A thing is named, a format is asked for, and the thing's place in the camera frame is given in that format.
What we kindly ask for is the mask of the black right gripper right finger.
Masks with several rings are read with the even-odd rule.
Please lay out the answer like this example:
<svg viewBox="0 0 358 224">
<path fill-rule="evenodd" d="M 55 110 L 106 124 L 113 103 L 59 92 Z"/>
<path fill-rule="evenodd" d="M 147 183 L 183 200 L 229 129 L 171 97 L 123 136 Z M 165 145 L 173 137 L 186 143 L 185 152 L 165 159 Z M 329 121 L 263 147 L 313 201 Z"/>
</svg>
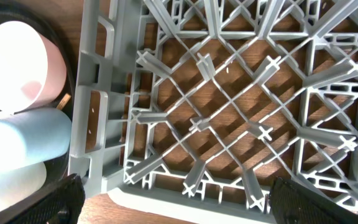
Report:
<svg viewBox="0 0 358 224">
<path fill-rule="evenodd" d="M 277 178 L 268 202 L 278 224 L 358 224 L 358 215 L 290 180 Z"/>
</svg>

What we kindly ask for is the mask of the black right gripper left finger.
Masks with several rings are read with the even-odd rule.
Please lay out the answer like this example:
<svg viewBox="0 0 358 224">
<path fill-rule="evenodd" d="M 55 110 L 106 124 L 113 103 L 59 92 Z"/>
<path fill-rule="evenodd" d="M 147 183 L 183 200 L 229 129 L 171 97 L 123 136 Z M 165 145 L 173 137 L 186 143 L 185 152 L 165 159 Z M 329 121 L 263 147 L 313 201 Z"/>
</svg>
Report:
<svg viewBox="0 0 358 224">
<path fill-rule="evenodd" d="M 0 224 L 76 224 L 85 203 L 81 177 L 71 174 L 0 211 Z"/>
</svg>

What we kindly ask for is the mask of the light blue cup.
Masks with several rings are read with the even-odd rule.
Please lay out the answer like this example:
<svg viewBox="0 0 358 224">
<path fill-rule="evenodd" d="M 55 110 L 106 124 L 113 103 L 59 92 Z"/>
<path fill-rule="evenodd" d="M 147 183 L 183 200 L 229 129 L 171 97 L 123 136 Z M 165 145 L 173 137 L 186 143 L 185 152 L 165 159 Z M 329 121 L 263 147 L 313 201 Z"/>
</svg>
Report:
<svg viewBox="0 0 358 224">
<path fill-rule="evenodd" d="M 0 171 L 48 161 L 67 153 L 71 120 L 55 108 L 0 119 Z"/>
</svg>

